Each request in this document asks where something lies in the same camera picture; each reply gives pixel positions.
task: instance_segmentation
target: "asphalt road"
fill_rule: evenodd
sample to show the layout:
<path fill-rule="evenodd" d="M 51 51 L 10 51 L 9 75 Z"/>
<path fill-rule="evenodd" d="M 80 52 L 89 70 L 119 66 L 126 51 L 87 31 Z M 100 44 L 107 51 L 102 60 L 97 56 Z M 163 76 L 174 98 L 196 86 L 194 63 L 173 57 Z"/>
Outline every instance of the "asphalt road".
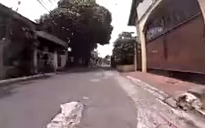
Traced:
<path fill-rule="evenodd" d="M 133 101 L 101 70 L 0 86 L 0 128 L 44 128 L 71 101 L 85 105 L 79 128 L 136 128 Z"/>

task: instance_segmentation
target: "building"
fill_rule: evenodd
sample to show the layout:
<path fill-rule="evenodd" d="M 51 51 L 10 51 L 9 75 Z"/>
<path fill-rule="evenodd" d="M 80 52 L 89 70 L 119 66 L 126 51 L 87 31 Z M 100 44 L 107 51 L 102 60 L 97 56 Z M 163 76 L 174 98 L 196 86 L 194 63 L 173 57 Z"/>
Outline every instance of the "building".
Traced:
<path fill-rule="evenodd" d="M 36 23 L 0 4 L 0 79 L 41 72 L 43 54 L 48 55 L 48 72 L 63 68 L 67 43 L 38 30 Z"/>
<path fill-rule="evenodd" d="M 129 25 L 137 28 L 142 71 L 205 75 L 205 0 L 133 0 Z"/>

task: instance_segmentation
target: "street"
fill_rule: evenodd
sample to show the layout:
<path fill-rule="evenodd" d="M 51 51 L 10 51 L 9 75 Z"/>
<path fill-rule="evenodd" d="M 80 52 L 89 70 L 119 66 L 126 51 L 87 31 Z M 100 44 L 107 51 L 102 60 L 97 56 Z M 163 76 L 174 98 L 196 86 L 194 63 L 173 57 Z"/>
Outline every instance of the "street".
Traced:
<path fill-rule="evenodd" d="M 117 72 L 98 69 L 1 85 L 0 128 L 46 127 L 71 101 L 84 104 L 79 128 L 199 127 Z"/>
<path fill-rule="evenodd" d="M 81 128 L 135 128 L 134 103 L 101 71 L 68 73 L 0 86 L 0 128 L 43 128 L 60 104 L 85 105 Z"/>

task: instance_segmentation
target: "sky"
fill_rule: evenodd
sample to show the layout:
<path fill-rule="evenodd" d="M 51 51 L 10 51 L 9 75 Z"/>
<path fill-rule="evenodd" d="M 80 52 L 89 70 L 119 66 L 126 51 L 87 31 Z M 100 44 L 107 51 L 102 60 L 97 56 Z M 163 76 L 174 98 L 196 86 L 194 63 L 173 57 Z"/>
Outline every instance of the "sky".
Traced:
<path fill-rule="evenodd" d="M 0 0 L 0 3 L 6 5 L 9 8 L 16 10 L 18 13 L 27 17 L 28 19 L 35 21 L 39 19 L 42 14 L 48 13 L 50 10 L 57 6 L 58 0 L 41 0 L 44 7 L 38 2 L 38 0 Z M 98 45 L 97 51 L 99 56 L 104 57 L 112 54 L 113 42 L 123 31 L 135 32 L 135 27 L 127 26 L 131 2 L 132 0 L 96 0 L 98 4 L 106 7 L 112 14 L 112 25 L 114 30 L 111 35 L 110 44 Z"/>

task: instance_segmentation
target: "tree canopy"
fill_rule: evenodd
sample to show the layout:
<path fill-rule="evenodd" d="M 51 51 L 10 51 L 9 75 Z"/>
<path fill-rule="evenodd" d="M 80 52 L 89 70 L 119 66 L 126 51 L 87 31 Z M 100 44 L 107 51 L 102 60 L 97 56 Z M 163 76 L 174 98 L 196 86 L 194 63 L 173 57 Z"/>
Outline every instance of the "tree canopy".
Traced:
<path fill-rule="evenodd" d="M 133 64 L 134 46 L 137 43 L 132 32 L 122 32 L 114 42 L 113 61 L 115 64 Z"/>
<path fill-rule="evenodd" d="M 95 0 L 60 0 L 58 7 L 41 16 L 41 29 L 69 42 L 75 58 L 88 58 L 97 44 L 108 44 L 111 13 Z"/>

